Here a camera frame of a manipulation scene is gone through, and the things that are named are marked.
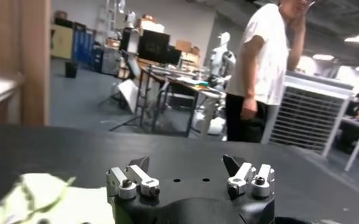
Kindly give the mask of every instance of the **black pants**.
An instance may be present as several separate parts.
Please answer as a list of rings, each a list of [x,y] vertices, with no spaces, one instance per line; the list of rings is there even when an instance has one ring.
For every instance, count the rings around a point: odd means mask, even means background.
[[[260,142],[267,121],[268,106],[257,102],[258,111],[254,118],[248,121],[241,120],[241,107],[244,98],[227,94],[227,140],[234,142]]]

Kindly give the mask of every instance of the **white t-shirt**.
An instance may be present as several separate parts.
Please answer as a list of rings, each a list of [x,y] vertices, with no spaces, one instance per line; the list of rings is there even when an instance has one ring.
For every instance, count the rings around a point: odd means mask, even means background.
[[[266,4],[250,19],[241,41],[235,72],[226,92],[244,97],[241,51],[244,43],[253,36],[265,41],[258,54],[258,73],[255,84],[255,100],[268,105],[278,105],[282,98],[283,81],[289,56],[286,25],[275,4]]]

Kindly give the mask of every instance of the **table leg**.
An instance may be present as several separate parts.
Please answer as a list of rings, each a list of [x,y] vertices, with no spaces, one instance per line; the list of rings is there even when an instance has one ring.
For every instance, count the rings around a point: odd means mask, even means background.
[[[165,91],[165,98],[163,99],[163,112],[166,111],[168,89],[169,89],[169,88],[167,87],[167,88],[166,88],[166,91]]]
[[[196,108],[197,108],[198,95],[199,95],[199,93],[198,93],[198,91],[196,91],[195,95],[194,95],[193,105],[191,106],[191,109],[190,109],[190,117],[187,122],[187,128],[186,128],[186,132],[185,132],[186,138],[188,138],[189,134],[190,134],[191,124],[193,123],[194,113],[196,112]]]
[[[143,77],[144,77],[144,71],[141,70],[140,79],[138,82],[137,98],[136,98],[136,110],[135,110],[136,116],[137,116],[137,112],[138,112],[138,103],[140,101],[141,88],[143,87]]]
[[[140,126],[141,126],[141,127],[143,126],[144,112],[145,112],[146,105],[147,105],[147,103],[148,103],[149,80],[150,80],[150,75],[147,74],[147,84],[146,84],[145,91],[144,91],[145,98],[144,98],[143,106],[141,107],[141,116],[140,116]]]
[[[152,133],[154,133],[155,129],[156,129],[157,117],[159,116],[159,113],[160,113],[160,99],[161,98],[162,98],[162,91],[159,91],[159,93],[157,94],[157,100],[156,100],[155,109],[154,109],[154,119],[152,120],[152,127],[151,127]]]
[[[201,139],[206,139],[210,128],[210,122],[213,119],[215,113],[215,105],[217,99],[208,98],[207,105],[205,107],[205,117],[201,128]]]
[[[348,172],[352,166],[352,164],[354,163],[355,159],[357,158],[359,154],[359,140],[357,142],[357,144],[355,145],[354,151],[351,153],[351,156],[349,158],[349,161],[347,162],[346,167],[344,168],[344,171]]]

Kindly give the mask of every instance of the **metal clamp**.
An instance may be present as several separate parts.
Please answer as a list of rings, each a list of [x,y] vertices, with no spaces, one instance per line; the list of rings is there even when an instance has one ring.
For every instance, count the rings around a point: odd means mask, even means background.
[[[110,197],[118,195],[122,199],[133,199],[137,194],[137,185],[129,180],[119,167],[111,168],[106,173],[106,191]]]
[[[274,169],[270,165],[262,164],[258,175],[251,181],[251,193],[255,198],[267,198],[274,194]]]
[[[151,178],[137,165],[126,167],[126,176],[140,185],[142,195],[151,198],[157,198],[160,194],[159,180]]]
[[[247,182],[252,179],[256,173],[256,168],[251,163],[243,163],[235,176],[228,178],[228,194],[235,198],[246,192]]]

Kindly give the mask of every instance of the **vent grille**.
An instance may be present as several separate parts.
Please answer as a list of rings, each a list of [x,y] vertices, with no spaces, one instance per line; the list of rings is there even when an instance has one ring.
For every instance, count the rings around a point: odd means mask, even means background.
[[[344,99],[287,86],[270,143],[323,150]]]

